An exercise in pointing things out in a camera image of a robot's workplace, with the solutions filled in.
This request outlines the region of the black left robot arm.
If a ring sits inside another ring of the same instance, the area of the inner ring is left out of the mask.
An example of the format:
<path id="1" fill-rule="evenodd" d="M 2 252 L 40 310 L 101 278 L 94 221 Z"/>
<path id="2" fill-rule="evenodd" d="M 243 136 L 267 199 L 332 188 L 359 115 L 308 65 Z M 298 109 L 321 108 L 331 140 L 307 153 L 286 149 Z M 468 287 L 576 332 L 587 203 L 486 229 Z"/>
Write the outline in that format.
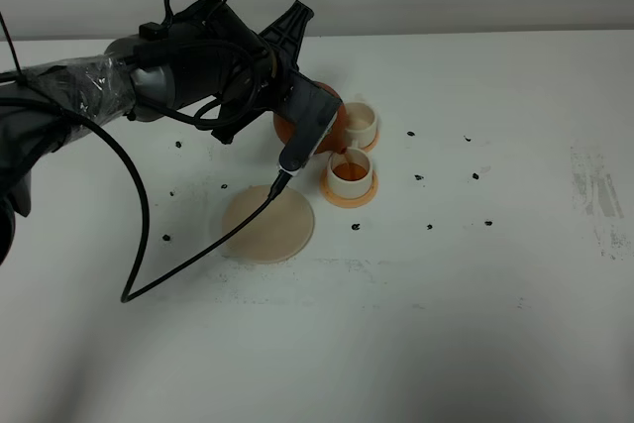
<path id="1" fill-rule="evenodd" d="M 1 250 L 15 219 L 31 212 L 30 172 L 39 158 L 117 118 L 167 117 L 223 144 L 265 112 L 297 172 L 324 152 L 341 152 L 346 111 L 329 86 L 297 60 L 313 16 L 300 2 L 263 31 L 249 29 L 224 0 L 198 0 L 113 42 L 99 56 L 61 60 L 1 76 Z"/>

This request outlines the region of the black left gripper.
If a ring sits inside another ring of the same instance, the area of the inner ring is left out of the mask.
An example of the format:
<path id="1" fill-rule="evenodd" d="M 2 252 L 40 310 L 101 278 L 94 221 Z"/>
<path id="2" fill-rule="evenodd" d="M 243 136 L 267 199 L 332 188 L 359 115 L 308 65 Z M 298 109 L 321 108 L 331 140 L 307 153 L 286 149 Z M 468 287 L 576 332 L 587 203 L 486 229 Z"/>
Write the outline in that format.
<path id="1" fill-rule="evenodd" d="M 287 143 L 296 129 L 297 115 L 291 111 L 291 94 L 296 91 L 293 81 L 298 78 L 298 57 L 305 29 L 314 12 L 296 0 L 291 7 L 259 33 L 259 38 L 271 50 L 274 58 L 268 85 L 263 86 L 254 108 L 238 122 L 217 128 L 212 136 L 228 145 L 234 137 L 264 112 L 273 113 L 277 137 Z"/>

